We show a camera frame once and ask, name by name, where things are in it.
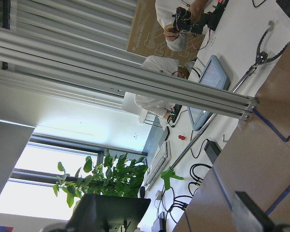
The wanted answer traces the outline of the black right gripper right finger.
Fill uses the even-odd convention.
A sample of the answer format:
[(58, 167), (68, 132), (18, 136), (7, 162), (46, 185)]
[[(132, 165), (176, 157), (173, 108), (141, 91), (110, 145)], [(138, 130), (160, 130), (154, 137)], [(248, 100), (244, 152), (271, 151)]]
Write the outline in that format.
[(275, 226), (244, 191), (234, 193), (232, 221), (238, 232), (271, 232)]

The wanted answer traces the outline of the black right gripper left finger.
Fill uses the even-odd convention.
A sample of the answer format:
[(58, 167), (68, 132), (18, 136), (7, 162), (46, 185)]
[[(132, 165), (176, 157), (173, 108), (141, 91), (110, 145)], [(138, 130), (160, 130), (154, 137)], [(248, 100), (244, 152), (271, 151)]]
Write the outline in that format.
[(82, 197), (70, 220), (65, 226), (68, 232), (103, 232), (103, 219), (99, 215), (102, 195), (86, 194)]

